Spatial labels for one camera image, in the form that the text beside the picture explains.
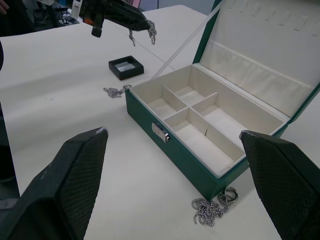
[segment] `chain necklace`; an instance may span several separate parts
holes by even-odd
[[[110,88],[105,87],[103,90],[108,94],[110,98],[115,99],[115,98],[121,98],[121,94],[123,94],[127,89],[131,87],[132,87],[131,85],[126,84],[120,90],[113,87],[110,87]]]
[[[219,203],[207,201],[203,198],[198,198],[192,201],[191,205],[196,209],[193,221],[197,224],[197,217],[200,224],[207,224],[210,227],[215,225],[215,218],[221,218],[223,214],[229,211],[229,208],[238,200],[238,193],[233,187],[227,187],[217,196]]]
[[[133,35],[131,29],[129,29],[129,39],[132,41],[133,46],[135,47],[135,46],[136,46],[136,40],[135,40],[135,38],[134,38],[134,35]]]
[[[157,35],[157,31],[156,31],[156,27],[155,27],[155,23],[151,20],[147,20],[150,28],[148,29],[148,33],[149,33],[149,38],[151,39],[151,44],[155,45],[156,44],[156,35]],[[134,38],[133,35],[133,31],[131,29],[129,29],[129,39],[132,41],[133,46],[136,46],[136,40]]]

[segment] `white stick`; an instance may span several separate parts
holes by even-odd
[[[156,74],[151,78],[151,80],[157,78],[163,70],[176,58],[176,56],[185,48],[185,46],[195,37],[195,35],[209,22],[214,15],[220,10],[222,2],[220,2],[208,15],[208,17],[198,26],[198,28],[184,41],[184,43],[178,48],[178,50],[169,58],[168,61],[156,72]]]

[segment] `metal clasp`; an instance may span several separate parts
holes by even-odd
[[[152,125],[152,131],[164,142],[168,142],[170,139],[169,134],[156,122],[153,122]]]

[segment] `jewelry box lid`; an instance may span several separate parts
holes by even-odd
[[[320,1],[224,0],[194,63],[295,118],[320,89]]]

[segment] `open jewelry box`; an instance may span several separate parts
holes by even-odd
[[[193,65],[125,92],[128,113],[207,200],[248,168],[242,130],[280,136],[318,93],[319,13],[315,1],[226,0]]]

